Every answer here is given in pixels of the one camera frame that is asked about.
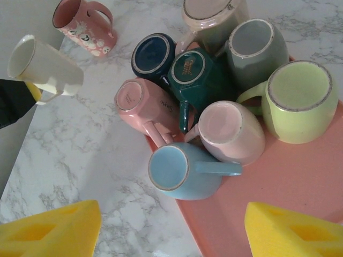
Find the mug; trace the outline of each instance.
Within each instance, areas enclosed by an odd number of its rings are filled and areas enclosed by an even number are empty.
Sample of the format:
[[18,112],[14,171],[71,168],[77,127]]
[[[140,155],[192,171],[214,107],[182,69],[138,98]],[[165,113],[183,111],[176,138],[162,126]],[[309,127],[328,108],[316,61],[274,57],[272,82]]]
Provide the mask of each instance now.
[[328,128],[338,103],[338,87],[323,66],[311,61],[293,61],[279,67],[269,79],[239,96],[242,103],[262,96],[268,130],[287,143],[306,143]]
[[105,56],[117,42],[111,12],[96,1],[62,0],[54,12],[53,25],[94,56]]
[[189,31],[178,41],[176,54],[193,41],[214,54],[234,28],[249,19],[249,12],[246,0],[184,0],[182,18]]
[[171,89],[180,101],[180,130],[188,131],[189,111],[201,112],[220,100],[235,101],[237,90],[226,71],[205,50],[196,48],[178,55],[168,73]]
[[14,48],[7,73],[9,77],[30,82],[54,94],[37,104],[46,104],[60,95],[75,95],[84,80],[83,71],[74,61],[34,35],[24,36]]
[[168,71],[175,59],[175,42],[163,33],[154,33],[143,38],[135,47],[131,57],[134,74],[159,85],[171,96]]
[[173,142],[178,130],[178,107],[155,83],[129,79],[114,98],[119,116],[131,127],[148,135],[161,147]]
[[165,195],[181,200],[201,200],[213,195],[222,176],[242,174],[238,163],[219,162],[189,143],[171,143],[151,156],[148,174],[152,184]]
[[231,101],[209,105],[185,136],[189,142],[195,137],[219,161],[248,165],[264,151],[265,137],[257,118],[244,106]]
[[266,81],[278,67],[289,62],[284,37],[263,19],[238,25],[216,55],[225,52],[228,67],[242,91]]

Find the pink mug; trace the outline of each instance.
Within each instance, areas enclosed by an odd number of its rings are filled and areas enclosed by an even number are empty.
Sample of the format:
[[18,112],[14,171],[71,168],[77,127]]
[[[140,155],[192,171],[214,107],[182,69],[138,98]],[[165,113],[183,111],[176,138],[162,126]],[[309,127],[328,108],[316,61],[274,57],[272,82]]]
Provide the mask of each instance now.
[[244,106],[231,101],[210,104],[185,142],[200,136],[205,148],[219,161],[248,165],[264,151],[265,135],[257,118]]
[[131,127],[151,137],[157,147],[173,142],[178,134],[179,109],[155,83],[129,79],[114,97],[119,116]]
[[53,25],[94,56],[105,56],[117,42],[111,12],[95,1],[62,0],[54,12]]

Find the black object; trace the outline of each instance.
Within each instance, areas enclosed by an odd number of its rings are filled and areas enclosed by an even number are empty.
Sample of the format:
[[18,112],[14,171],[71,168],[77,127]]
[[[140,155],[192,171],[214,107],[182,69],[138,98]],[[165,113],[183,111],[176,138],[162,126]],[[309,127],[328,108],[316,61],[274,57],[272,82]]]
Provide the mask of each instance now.
[[24,82],[0,79],[0,129],[15,123],[35,104]]

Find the table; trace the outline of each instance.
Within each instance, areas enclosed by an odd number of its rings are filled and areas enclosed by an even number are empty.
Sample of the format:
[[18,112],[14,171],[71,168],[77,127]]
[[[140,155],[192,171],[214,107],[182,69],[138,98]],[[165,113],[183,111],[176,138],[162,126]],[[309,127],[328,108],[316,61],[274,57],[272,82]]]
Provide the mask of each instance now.
[[[84,70],[84,85],[74,97],[38,106],[0,200],[0,221],[96,199],[103,221],[94,256],[201,256],[175,201],[147,177],[151,151],[143,135],[120,120],[113,104],[122,82],[135,77],[130,58],[143,37],[163,32],[177,40],[187,31],[182,1],[100,2],[115,17],[117,46],[95,58],[64,39],[61,51]],[[324,64],[343,81],[341,0],[247,2],[250,17],[281,30],[296,59]]]

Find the dark green mug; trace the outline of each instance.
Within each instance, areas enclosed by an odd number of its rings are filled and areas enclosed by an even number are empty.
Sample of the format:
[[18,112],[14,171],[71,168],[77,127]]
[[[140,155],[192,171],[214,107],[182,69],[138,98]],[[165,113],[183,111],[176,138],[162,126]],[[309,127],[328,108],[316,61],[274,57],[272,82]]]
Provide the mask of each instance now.
[[189,111],[198,123],[203,110],[216,101],[236,101],[238,95],[229,73],[201,48],[179,54],[168,72],[171,89],[180,101],[180,130],[188,132]]

